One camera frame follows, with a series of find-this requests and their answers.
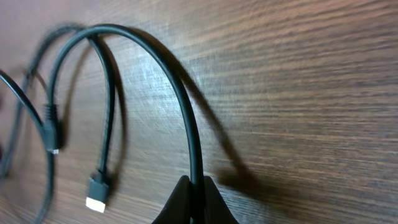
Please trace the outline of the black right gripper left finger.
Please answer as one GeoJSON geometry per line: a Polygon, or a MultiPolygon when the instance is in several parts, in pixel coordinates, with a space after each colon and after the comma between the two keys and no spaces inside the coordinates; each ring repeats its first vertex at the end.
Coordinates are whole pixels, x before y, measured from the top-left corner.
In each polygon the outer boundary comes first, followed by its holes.
{"type": "Polygon", "coordinates": [[[183,175],[162,211],[152,224],[189,224],[190,223],[190,179],[183,175]]]}

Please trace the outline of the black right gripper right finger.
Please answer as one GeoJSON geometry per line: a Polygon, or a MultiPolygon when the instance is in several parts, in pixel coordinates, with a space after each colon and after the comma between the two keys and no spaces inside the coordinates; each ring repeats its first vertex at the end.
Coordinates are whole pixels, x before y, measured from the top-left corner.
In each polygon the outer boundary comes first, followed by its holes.
{"type": "Polygon", "coordinates": [[[238,224],[223,200],[215,183],[209,176],[204,176],[205,185],[205,223],[238,224]]]}

